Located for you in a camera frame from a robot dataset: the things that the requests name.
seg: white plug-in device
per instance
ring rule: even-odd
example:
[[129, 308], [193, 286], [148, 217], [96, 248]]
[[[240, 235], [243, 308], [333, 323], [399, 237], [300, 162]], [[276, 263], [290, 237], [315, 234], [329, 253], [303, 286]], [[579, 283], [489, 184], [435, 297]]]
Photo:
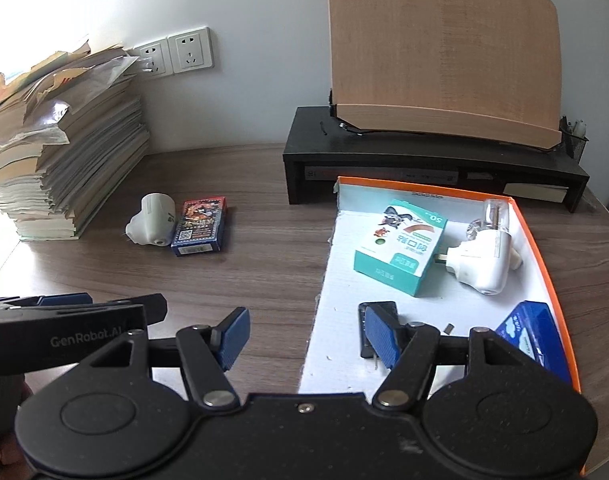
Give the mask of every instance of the white plug-in device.
[[482, 294], [494, 295], [507, 284], [509, 269], [517, 269], [522, 258], [511, 246], [508, 233], [508, 204], [502, 200], [484, 203], [481, 227], [475, 238], [437, 254], [459, 282], [471, 285]]
[[136, 244], [167, 246], [173, 239], [176, 204], [169, 195], [150, 193], [142, 199], [142, 210], [131, 218], [124, 232]]

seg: green and white box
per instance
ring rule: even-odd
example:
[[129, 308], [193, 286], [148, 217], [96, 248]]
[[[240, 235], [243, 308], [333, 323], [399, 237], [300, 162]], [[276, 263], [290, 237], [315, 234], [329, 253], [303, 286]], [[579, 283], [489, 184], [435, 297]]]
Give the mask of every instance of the green and white box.
[[402, 200], [393, 200], [355, 250], [353, 268], [415, 296], [433, 261], [447, 219]]

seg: wooden desk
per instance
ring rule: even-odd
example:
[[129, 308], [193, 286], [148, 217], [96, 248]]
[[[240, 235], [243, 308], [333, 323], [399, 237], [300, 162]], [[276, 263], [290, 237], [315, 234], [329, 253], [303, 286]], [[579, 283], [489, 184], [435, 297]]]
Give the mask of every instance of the wooden desk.
[[[95, 300], [162, 292], [169, 315], [153, 336], [252, 310], [252, 336], [230, 372], [241, 394], [295, 392], [321, 289], [335, 205], [289, 206], [282, 146], [244, 146], [147, 156], [79, 241], [19, 244], [0, 271], [0, 296], [88, 291]], [[178, 258], [123, 234], [149, 192], [184, 200], [224, 194], [225, 251]], [[583, 390], [600, 430], [588, 466], [609, 458], [609, 213], [589, 193], [575, 214], [524, 200], [564, 309]], [[30, 378], [40, 386], [53, 374]], [[177, 378], [168, 378], [169, 382]]]

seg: white wall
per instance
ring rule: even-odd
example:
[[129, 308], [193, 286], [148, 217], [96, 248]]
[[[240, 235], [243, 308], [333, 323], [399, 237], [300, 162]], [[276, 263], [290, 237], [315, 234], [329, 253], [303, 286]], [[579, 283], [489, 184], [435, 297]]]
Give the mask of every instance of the white wall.
[[[158, 151], [284, 140], [297, 106], [327, 101], [327, 0], [12, 1], [0, 13], [0, 35], [18, 44], [0, 42], [0, 60], [8, 60], [2, 68], [22, 59], [25, 40], [37, 43], [36, 55], [47, 55], [86, 32], [95, 46], [132, 46], [200, 25], [212, 28], [213, 69], [142, 85]], [[562, 111], [587, 122], [591, 140], [582, 166], [606, 202], [609, 0], [552, 1], [561, 31]]]

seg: wall socket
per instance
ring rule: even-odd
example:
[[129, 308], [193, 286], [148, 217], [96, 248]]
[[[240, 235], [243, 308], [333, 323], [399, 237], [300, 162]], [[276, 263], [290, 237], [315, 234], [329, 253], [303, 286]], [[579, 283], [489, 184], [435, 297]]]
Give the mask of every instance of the wall socket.
[[214, 65], [209, 27], [201, 27], [168, 36], [174, 73], [188, 72]]
[[136, 46], [132, 51], [136, 56], [148, 58], [147, 68], [150, 72], [143, 72], [144, 78], [153, 79], [173, 73], [169, 43], [166, 38]]

